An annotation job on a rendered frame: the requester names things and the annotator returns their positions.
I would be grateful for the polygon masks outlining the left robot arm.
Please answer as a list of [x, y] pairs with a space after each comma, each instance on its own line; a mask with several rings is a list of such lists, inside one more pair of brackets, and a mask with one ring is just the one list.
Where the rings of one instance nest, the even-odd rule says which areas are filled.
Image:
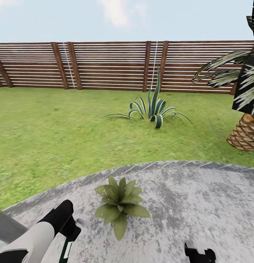
[[74, 242], [81, 232], [77, 223], [88, 227], [89, 220], [79, 213], [73, 217], [72, 209], [70, 200], [52, 208], [30, 230], [0, 250], [0, 263], [41, 263], [57, 233]]

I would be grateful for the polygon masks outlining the insectifuge atomizer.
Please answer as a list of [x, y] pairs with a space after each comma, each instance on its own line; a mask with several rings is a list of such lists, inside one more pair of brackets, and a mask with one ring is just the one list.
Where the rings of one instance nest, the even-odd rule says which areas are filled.
[[61, 253], [61, 257], [59, 259], [58, 263], [67, 263], [68, 261], [68, 257], [72, 248], [72, 243], [71, 240], [69, 240], [68, 238], [66, 238], [65, 243], [64, 243], [64, 247]]

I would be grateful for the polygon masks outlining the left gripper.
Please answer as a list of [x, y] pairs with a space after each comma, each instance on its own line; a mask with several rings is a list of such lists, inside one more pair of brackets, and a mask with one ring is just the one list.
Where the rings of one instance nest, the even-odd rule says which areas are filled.
[[66, 228], [66, 229], [61, 229], [59, 231], [63, 236], [67, 237], [71, 242], [74, 242], [75, 239], [78, 237], [78, 235], [81, 232], [81, 229], [76, 226], [75, 221], [72, 221], [72, 224]]

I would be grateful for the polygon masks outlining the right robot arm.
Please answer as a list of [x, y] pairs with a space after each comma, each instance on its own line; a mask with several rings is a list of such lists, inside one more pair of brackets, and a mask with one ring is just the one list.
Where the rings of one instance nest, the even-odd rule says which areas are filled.
[[189, 256], [191, 263], [215, 263], [215, 254], [213, 252], [213, 249], [217, 249], [215, 242], [197, 240], [196, 245], [196, 249], [185, 247], [185, 254]]

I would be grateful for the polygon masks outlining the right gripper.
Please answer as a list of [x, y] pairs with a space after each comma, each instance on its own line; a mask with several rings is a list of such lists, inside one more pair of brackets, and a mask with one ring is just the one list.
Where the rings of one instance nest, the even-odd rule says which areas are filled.
[[189, 256], [191, 263], [215, 263], [215, 254], [211, 250], [205, 250], [205, 254], [199, 254], [196, 249], [185, 247], [185, 254]]

